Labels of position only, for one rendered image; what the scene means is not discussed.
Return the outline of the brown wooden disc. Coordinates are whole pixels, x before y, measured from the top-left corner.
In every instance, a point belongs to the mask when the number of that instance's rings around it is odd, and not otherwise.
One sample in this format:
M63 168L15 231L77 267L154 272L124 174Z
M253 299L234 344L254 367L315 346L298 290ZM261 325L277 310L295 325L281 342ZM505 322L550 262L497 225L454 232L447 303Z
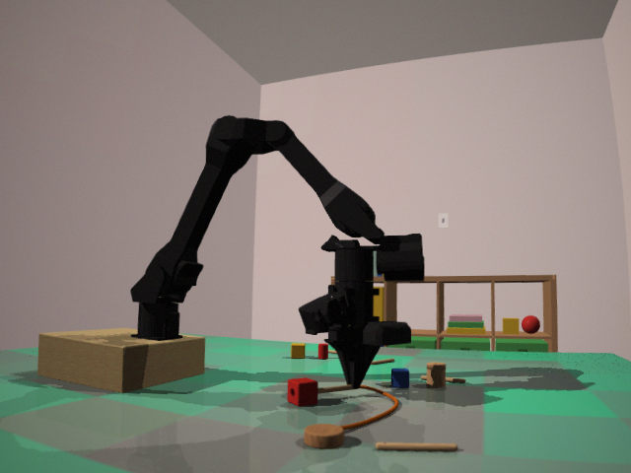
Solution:
M344 443L344 429L330 424L310 425L304 429L304 441L314 448L336 448Z

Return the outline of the blue block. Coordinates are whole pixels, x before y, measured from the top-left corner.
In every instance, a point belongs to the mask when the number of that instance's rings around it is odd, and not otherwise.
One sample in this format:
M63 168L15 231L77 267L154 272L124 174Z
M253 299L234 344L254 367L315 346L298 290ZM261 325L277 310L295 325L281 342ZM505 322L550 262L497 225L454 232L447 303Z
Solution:
M392 387L409 388L409 370L391 369L391 385Z

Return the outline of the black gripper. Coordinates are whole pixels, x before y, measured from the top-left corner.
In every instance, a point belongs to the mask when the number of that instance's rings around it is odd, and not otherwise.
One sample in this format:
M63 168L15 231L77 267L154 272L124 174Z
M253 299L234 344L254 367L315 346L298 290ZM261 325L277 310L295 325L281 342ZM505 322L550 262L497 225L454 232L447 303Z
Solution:
M341 286L351 292L356 307L357 320L345 318L328 327L328 339L324 342L338 354L347 384L359 388L381 346L410 344L411 328L406 322L380 321L373 316L374 296L380 289L374 289L374 282L335 282L336 293Z

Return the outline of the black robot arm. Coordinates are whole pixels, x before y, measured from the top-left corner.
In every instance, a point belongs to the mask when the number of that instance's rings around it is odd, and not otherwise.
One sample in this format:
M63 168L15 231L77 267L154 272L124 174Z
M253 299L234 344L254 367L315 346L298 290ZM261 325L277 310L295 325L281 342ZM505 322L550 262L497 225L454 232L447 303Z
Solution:
M204 265L197 263L197 251L231 177L245 166L251 155L279 151L317 194L333 225L350 237L364 237L373 246L361 246L357 239L339 240L332 235L321 246L335 252L335 281L373 282L374 251L377 272L385 282L424 281L425 257L421 234L385 236L376 225L376 214L367 201L336 179L278 120L259 120L228 115L214 121L206 142L206 163L184 208L173 237L158 251L145 275L130 290L139 303L138 339L174 340L178 335L183 303ZM357 320L356 307L348 288L328 294L298 309L305 328L316 333L345 318Z

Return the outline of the light brown wooden cylinder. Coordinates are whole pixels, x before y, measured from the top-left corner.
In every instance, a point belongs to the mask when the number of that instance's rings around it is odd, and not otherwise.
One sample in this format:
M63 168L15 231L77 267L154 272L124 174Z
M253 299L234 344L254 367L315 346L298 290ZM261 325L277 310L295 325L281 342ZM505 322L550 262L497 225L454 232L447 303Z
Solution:
M426 385L431 387L446 387L446 365L443 363L427 363Z

